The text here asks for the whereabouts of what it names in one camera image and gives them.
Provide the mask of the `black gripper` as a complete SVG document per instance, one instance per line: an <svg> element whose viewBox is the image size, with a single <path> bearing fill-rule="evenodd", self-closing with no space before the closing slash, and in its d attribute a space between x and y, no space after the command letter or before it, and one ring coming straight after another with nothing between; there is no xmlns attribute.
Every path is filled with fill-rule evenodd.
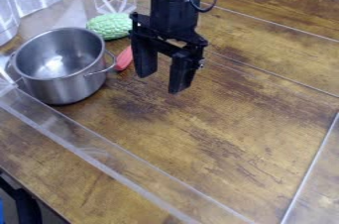
<svg viewBox="0 0 339 224"><path fill-rule="evenodd" d="M194 81L204 65L208 41L196 33L202 0L151 0L149 14L132 13L129 34L135 70L144 78L157 70L157 54L172 57L168 92L176 94Z"/></svg>

